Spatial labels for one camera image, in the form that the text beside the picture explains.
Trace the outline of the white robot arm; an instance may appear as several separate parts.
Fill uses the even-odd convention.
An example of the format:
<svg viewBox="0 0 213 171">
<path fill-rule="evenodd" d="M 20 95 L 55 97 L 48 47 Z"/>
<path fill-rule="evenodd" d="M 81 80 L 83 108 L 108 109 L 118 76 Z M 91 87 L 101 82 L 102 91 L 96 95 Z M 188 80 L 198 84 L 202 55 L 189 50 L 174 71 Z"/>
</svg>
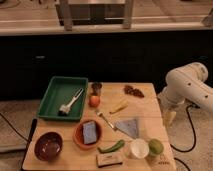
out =
<svg viewBox="0 0 213 171">
<path fill-rule="evenodd" d="M 193 62 L 170 70 L 166 77 L 166 86 L 157 95 L 163 118 L 163 124 L 169 126 L 176 116 L 175 108 L 189 100 L 213 114 L 213 88 L 205 84 L 208 78 L 206 66 Z"/>
</svg>

